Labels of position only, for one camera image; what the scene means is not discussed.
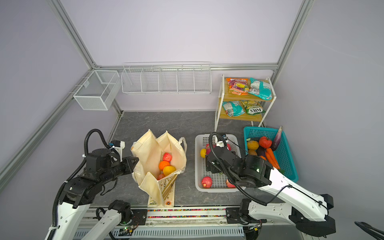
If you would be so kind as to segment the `red tomato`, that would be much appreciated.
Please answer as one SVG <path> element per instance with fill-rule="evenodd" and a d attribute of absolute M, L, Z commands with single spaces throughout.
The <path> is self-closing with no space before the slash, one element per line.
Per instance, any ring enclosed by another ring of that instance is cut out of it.
<path fill-rule="evenodd" d="M 264 149 L 268 149 L 272 146 L 273 141 L 268 139 L 267 137 L 263 136 L 259 139 L 259 145 L 260 147 Z"/>

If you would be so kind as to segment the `cream canvas grocery bag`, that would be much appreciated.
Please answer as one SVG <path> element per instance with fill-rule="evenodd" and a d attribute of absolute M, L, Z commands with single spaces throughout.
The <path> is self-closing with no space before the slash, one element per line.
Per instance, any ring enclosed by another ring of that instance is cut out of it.
<path fill-rule="evenodd" d="M 168 132 L 156 137 L 151 130 L 133 143 L 131 152 L 134 157 L 139 158 L 133 179 L 139 189 L 149 195 L 148 207 L 175 206 L 176 179 L 185 171 L 187 147 L 184 137 L 176 139 Z M 158 179 L 163 173 L 159 164 L 166 153 L 171 154 L 171 166 L 176 170 Z"/>

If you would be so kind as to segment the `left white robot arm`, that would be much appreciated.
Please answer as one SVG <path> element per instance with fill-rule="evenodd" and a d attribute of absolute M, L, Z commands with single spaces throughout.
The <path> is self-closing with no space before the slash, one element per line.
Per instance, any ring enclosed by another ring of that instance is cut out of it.
<path fill-rule="evenodd" d="M 60 186 L 52 210 L 52 225 L 47 240 L 71 240 L 96 195 L 105 195 L 105 185 L 117 183 L 118 177 L 130 175 L 139 162 L 137 157 L 123 157 L 125 143 L 107 143 L 99 129 L 90 130 L 84 140 L 80 166 Z"/>

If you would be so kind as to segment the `purple eggplant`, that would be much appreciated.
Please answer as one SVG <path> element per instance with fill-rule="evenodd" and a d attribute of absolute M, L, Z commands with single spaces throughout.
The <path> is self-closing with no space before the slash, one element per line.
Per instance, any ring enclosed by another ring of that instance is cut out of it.
<path fill-rule="evenodd" d="M 272 151 L 276 151 L 277 148 L 279 147 L 281 139 L 282 139 L 282 133 L 283 133 L 283 127 L 280 126 L 280 128 L 278 129 L 278 132 L 276 133 L 276 136 L 272 142 L 272 145 L 271 145 Z"/>

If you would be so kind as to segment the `orange fruit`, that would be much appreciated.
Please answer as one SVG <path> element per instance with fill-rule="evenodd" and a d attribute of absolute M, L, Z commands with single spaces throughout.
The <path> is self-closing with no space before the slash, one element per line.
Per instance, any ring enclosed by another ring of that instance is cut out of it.
<path fill-rule="evenodd" d="M 159 163 L 159 170 L 163 171 L 165 167 L 169 167 L 171 164 L 168 161 L 161 161 Z"/>

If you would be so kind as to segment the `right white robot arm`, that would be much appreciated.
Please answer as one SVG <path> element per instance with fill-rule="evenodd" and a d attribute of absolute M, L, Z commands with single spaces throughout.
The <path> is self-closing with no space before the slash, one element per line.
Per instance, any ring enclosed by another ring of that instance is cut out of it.
<path fill-rule="evenodd" d="M 240 158 L 228 149 L 228 140 L 224 135 L 211 133 L 211 152 L 205 158 L 212 169 L 223 173 L 245 196 L 238 208 L 226 210 L 228 223 L 250 226 L 249 230 L 255 232 L 253 239 L 268 221 L 294 225 L 313 237 L 336 232 L 336 222 L 329 215 L 334 206 L 332 196 L 302 188 L 259 156 Z"/>

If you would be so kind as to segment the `yellow pear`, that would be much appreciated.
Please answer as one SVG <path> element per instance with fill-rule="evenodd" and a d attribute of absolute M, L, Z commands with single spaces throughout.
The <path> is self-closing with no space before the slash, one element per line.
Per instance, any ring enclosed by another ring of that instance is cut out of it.
<path fill-rule="evenodd" d="M 176 168 L 174 166 L 166 166 L 163 168 L 163 174 L 166 176 L 169 176 L 173 172 L 176 171 Z"/>

